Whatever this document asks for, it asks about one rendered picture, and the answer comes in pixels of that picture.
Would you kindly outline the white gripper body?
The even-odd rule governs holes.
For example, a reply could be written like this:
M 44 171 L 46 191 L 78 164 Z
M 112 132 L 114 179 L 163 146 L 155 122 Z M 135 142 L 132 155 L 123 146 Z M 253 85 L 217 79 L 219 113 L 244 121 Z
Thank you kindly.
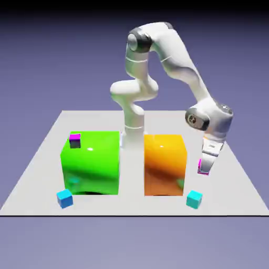
M 217 154 L 202 152 L 200 172 L 209 173 L 217 157 Z

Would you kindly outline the small magenta cube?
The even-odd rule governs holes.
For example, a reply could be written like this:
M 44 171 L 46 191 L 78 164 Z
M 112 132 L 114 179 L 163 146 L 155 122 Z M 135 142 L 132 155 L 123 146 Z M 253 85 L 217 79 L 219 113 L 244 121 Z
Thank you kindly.
M 69 135 L 69 145 L 70 148 L 80 148 L 81 147 L 81 134 L 80 133 L 71 133 Z
M 201 159 L 199 160 L 199 163 L 198 163 L 198 174 L 209 175 L 208 172 L 203 172 L 201 170 Z

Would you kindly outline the small cyan cube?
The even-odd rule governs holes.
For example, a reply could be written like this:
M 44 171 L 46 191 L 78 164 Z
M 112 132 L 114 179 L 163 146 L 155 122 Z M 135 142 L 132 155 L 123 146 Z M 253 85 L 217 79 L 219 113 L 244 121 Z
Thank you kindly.
M 186 205 L 193 209 L 198 209 L 201 204 L 202 197 L 202 193 L 191 190 L 187 195 Z

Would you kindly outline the small blue cube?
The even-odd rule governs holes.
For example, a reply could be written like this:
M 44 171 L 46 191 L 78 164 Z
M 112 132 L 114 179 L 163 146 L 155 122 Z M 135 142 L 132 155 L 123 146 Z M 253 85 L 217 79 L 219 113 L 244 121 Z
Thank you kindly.
M 67 208 L 74 204 L 72 193 L 68 190 L 62 190 L 56 194 L 58 204 L 62 209 Z

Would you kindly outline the large orange box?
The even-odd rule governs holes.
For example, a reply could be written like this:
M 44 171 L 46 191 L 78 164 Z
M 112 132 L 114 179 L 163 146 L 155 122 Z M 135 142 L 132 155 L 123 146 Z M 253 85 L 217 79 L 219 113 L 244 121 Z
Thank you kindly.
M 144 135 L 145 196 L 182 196 L 187 155 L 180 134 Z

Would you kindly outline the large green box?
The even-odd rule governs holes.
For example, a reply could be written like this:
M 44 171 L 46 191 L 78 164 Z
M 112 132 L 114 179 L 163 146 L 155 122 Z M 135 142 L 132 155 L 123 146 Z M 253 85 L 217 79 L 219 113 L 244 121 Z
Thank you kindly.
M 70 148 L 69 135 L 81 134 Z M 120 175 L 119 131 L 71 131 L 60 154 L 65 188 L 73 195 L 117 195 Z

